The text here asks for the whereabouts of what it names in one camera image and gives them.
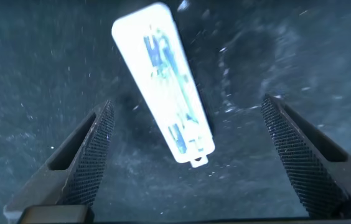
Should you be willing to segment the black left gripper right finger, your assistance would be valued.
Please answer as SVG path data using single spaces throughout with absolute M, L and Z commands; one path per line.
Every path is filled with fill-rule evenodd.
M 288 179 L 312 218 L 351 218 L 351 155 L 283 100 L 261 114 Z

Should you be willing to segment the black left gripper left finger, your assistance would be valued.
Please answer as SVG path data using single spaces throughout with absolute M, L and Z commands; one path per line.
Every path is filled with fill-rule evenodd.
M 9 223 L 93 223 L 106 170 L 115 111 L 95 106 L 4 206 Z

